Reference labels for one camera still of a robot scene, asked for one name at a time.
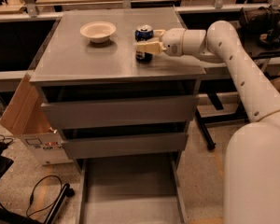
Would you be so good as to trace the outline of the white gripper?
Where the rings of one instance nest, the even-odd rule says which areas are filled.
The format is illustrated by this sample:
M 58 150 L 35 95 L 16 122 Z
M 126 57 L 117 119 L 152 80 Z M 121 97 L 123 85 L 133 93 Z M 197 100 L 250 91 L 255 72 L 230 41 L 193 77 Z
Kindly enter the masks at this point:
M 169 56 L 182 56 L 184 28 L 172 28 L 166 32 L 163 29 L 154 30 L 154 37 L 161 37 L 160 41 L 142 41 L 135 44 L 135 49 L 139 52 L 149 54 L 161 54 L 165 52 Z

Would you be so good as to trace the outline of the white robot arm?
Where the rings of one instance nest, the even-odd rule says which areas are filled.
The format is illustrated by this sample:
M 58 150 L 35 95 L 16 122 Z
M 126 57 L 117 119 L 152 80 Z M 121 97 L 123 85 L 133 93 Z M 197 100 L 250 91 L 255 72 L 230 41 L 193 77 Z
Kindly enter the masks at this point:
M 216 21 L 207 30 L 156 30 L 135 50 L 227 65 L 249 123 L 227 146 L 223 224 L 280 224 L 280 92 L 245 52 L 234 26 Z

